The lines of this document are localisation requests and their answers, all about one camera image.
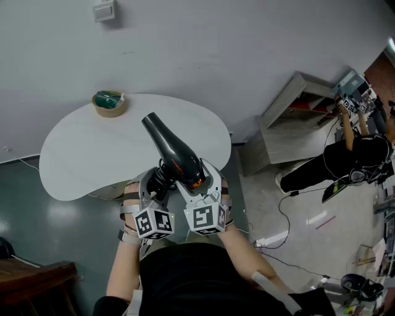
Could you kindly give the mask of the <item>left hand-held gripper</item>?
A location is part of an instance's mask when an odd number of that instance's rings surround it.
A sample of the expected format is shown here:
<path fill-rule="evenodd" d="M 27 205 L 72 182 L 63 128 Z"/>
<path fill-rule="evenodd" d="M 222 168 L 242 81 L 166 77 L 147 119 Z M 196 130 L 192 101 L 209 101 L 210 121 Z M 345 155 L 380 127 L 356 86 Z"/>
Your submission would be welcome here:
<path fill-rule="evenodd" d="M 133 183 L 139 184 L 139 205 L 132 214 L 138 237 L 142 239 L 160 240 L 175 232 L 175 215 L 167 208 L 169 194 L 158 201 L 148 190 L 156 169 L 150 168 L 133 179 Z"/>

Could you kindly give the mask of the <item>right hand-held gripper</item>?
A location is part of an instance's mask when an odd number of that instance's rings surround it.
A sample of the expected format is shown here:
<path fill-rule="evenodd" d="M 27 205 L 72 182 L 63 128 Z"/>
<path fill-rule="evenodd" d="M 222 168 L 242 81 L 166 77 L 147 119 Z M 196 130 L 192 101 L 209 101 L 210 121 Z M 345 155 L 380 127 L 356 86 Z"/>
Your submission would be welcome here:
<path fill-rule="evenodd" d="M 210 178 L 210 185 L 204 197 L 198 197 L 185 185 L 176 181 L 175 184 L 186 202 L 184 210 L 189 229 L 199 235 L 222 233 L 226 228 L 228 201 L 222 198 L 222 174 L 209 161 L 201 159 L 204 174 Z"/>

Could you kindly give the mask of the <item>person's left hand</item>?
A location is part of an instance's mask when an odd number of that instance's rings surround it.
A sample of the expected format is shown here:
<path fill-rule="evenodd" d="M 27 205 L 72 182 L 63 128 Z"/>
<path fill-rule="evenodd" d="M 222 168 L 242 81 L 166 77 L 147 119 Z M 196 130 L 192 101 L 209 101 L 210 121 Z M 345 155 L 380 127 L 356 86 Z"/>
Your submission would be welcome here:
<path fill-rule="evenodd" d="M 136 210 L 140 211 L 139 198 L 139 182 L 130 182 L 126 185 L 123 195 L 123 202 L 121 205 L 120 218 L 124 221 L 124 229 L 129 235 L 138 237 L 136 225 L 132 213 L 125 213 L 124 211 Z"/>

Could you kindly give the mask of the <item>person's right hand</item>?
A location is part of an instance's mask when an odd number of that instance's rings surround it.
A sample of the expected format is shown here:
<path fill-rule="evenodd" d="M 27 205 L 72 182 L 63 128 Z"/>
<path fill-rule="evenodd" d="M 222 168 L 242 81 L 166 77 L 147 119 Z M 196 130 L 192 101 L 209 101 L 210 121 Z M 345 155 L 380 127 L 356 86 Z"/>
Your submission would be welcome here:
<path fill-rule="evenodd" d="M 221 205 L 225 208 L 225 229 L 233 223 L 231 219 L 232 200 L 229 194 L 228 183 L 225 178 L 222 178 L 221 185 Z"/>

